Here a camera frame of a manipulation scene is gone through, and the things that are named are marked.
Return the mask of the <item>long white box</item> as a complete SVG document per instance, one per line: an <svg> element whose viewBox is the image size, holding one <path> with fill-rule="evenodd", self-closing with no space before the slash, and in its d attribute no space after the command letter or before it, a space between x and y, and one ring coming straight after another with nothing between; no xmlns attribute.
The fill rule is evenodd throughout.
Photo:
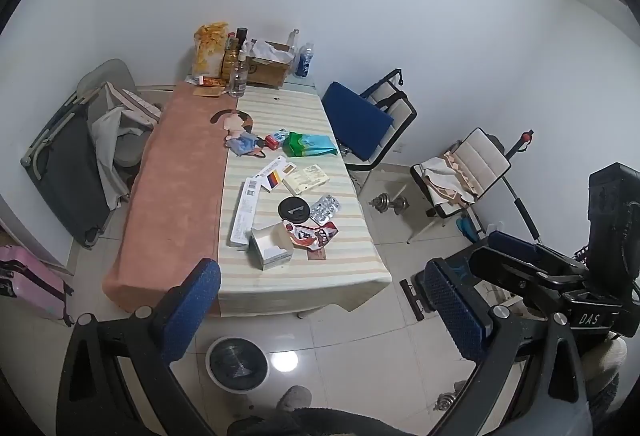
<svg viewBox="0 0 640 436"><path fill-rule="evenodd" d="M250 232L253 228L261 188L262 186L257 178L249 177L245 179L231 224L228 239L231 246L240 248L241 246L247 246L248 242L250 242Z"/></svg>

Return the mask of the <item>white carton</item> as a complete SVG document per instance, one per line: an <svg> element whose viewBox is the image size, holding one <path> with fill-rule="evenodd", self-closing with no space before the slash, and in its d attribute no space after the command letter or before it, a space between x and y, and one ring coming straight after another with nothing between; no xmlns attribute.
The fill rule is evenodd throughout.
<svg viewBox="0 0 640 436"><path fill-rule="evenodd" d="M293 257L294 245L282 222L250 230L250 245L261 270L288 263Z"/></svg>

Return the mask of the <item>black round lid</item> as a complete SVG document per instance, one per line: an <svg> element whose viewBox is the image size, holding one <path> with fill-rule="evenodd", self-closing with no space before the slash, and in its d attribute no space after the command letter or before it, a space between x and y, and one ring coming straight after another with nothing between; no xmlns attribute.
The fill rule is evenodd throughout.
<svg viewBox="0 0 640 436"><path fill-rule="evenodd" d="M310 206L299 196L288 196L278 205L278 214L293 224L303 224L310 219Z"/></svg>

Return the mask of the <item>silver pill blister pack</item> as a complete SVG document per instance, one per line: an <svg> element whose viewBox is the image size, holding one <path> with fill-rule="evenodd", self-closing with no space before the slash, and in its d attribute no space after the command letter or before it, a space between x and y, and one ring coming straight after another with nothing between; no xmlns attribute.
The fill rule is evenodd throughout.
<svg viewBox="0 0 640 436"><path fill-rule="evenodd" d="M337 198L326 194L310 207L310 219L319 226L324 226L327 222L341 211L341 203Z"/></svg>

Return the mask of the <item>cream medicine box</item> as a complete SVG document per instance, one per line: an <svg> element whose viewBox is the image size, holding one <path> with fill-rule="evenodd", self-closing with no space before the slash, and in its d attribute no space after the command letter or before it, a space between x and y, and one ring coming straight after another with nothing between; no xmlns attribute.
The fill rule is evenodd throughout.
<svg viewBox="0 0 640 436"><path fill-rule="evenodd" d="M307 191L324 185L329 180L329 175L319 165L312 164L304 168L296 168L285 178L283 183L293 196L301 196Z"/></svg>

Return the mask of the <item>blue face mask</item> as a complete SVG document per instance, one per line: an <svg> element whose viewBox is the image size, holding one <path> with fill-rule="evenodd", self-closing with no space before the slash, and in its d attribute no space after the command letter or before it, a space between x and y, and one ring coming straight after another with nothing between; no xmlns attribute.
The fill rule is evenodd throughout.
<svg viewBox="0 0 640 436"><path fill-rule="evenodd" d="M240 133L237 137L229 138L226 141L226 147L236 156L254 156L262 158L262 144L260 139L251 133Z"/></svg>

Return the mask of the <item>small red box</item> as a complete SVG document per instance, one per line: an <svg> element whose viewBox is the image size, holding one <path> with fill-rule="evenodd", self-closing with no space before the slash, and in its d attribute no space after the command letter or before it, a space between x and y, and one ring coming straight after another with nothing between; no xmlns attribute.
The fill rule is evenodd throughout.
<svg viewBox="0 0 640 436"><path fill-rule="evenodd" d="M279 149L284 141L282 135L268 135L265 136L265 145L271 150Z"/></svg>

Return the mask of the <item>green blue snack bag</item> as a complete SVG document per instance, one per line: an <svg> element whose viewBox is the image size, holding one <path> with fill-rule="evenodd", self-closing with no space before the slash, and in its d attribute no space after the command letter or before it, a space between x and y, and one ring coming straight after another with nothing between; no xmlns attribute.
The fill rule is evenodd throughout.
<svg viewBox="0 0 640 436"><path fill-rule="evenodd" d="M289 132L285 139L283 151L287 156L302 158L303 156L338 155L338 149L331 138L326 135L311 135Z"/></svg>

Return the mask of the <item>white round trash bin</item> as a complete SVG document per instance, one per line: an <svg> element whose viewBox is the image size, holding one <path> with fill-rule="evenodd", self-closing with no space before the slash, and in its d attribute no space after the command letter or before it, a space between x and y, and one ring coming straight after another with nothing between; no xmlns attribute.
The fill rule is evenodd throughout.
<svg viewBox="0 0 640 436"><path fill-rule="evenodd" d="M266 354L254 342L236 336L213 341L205 355L205 367L210 379L232 394L257 390L270 371Z"/></svg>

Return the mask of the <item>pink terracotta towel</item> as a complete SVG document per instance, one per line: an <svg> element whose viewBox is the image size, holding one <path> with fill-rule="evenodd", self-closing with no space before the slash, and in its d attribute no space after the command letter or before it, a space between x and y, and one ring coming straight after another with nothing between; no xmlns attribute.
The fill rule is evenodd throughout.
<svg viewBox="0 0 640 436"><path fill-rule="evenodd" d="M218 255L228 151L215 113L236 100L194 95L180 83L145 144L115 263L104 294L125 312L155 306L203 258Z"/></svg>

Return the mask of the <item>brown leather patch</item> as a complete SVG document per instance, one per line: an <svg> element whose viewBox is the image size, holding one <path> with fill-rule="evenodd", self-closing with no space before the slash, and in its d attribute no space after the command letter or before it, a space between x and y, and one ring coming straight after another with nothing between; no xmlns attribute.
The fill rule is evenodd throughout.
<svg viewBox="0 0 640 436"><path fill-rule="evenodd" d="M319 248L315 251L308 251L307 260L326 260L326 250L324 248Z"/></svg>

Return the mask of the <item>person's black trouser legs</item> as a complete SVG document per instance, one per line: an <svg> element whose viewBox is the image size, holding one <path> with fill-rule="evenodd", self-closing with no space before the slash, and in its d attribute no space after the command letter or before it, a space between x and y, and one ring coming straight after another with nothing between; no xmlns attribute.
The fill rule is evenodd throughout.
<svg viewBox="0 0 640 436"><path fill-rule="evenodd" d="M293 411L272 410L264 416L249 416L231 423L228 435L394 435L408 432L378 419L326 408Z"/></svg>

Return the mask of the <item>dark folding cot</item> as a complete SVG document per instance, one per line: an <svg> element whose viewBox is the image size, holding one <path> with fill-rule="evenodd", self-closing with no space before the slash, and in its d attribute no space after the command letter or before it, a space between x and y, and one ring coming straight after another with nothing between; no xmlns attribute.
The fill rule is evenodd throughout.
<svg viewBox="0 0 640 436"><path fill-rule="evenodd" d="M106 112L105 82L136 87L122 60L100 64L80 80L21 158L44 202L83 248L96 244L111 215L91 137L92 122Z"/></svg>

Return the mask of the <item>beige cartoon cloth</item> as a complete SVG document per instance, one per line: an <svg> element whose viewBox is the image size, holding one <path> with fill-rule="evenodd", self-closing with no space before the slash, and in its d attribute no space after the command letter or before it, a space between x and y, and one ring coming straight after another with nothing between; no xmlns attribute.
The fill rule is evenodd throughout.
<svg viewBox="0 0 640 436"><path fill-rule="evenodd" d="M253 118L246 112L226 109L216 112L209 120L210 124L220 123L226 131L225 140L239 138L242 133L253 131Z"/></svg>

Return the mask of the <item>clear glass bottle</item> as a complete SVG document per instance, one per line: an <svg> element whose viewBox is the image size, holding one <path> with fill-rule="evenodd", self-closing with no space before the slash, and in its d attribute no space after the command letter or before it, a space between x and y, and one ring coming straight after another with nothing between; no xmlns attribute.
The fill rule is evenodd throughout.
<svg viewBox="0 0 640 436"><path fill-rule="evenodd" d="M228 94L233 98L241 98L246 91L248 63L246 45L243 45L236 57L234 69L229 78Z"/></svg>

